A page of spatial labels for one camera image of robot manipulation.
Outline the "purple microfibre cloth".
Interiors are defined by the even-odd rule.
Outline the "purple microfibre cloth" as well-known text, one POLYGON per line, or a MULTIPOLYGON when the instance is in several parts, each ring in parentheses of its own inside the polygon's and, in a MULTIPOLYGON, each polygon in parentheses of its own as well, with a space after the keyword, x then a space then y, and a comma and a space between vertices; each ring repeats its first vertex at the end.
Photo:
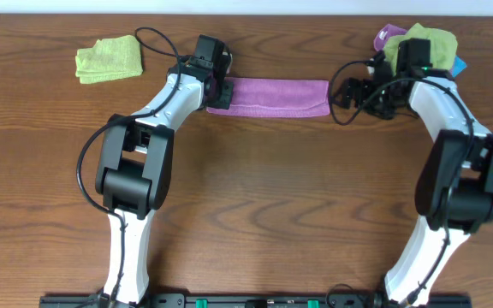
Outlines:
POLYGON ((229 108, 207 108, 209 113, 254 118, 309 118, 330 113, 326 80, 230 77, 228 81, 234 84, 229 108))

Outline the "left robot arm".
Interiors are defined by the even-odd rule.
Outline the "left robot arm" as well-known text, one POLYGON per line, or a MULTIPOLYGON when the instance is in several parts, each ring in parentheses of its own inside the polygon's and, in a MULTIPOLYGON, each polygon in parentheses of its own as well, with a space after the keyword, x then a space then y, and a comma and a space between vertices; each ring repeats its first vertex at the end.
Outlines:
POLYGON ((229 107, 234 86, 225 77, 232 60, 224 42, 201 35, 148 105, 109 119, 95 180, 111 228, 110 269, 98 306, 144 301, 151 222, 169 191, 175 133, 196 110, 229 107))

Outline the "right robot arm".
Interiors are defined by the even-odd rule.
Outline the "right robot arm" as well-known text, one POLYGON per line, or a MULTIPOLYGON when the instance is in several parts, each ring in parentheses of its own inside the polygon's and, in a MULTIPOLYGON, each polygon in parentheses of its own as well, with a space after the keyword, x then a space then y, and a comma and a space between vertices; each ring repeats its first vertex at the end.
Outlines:
POLYGON ((414 196, 416 225, 401 256, 373 294, 351 292, 353 307, 469 307, 467 295, 433 294, 452 254, 493 221, 493 133, 466 107, 449 70, 431 59, 433 43, 408 38, 397 60, 379 51, 362 61, 368 79, 345 79, 327 92, 329 109, 354 107, 384 120, 400 108, 420 118, 433 141, 414 196))

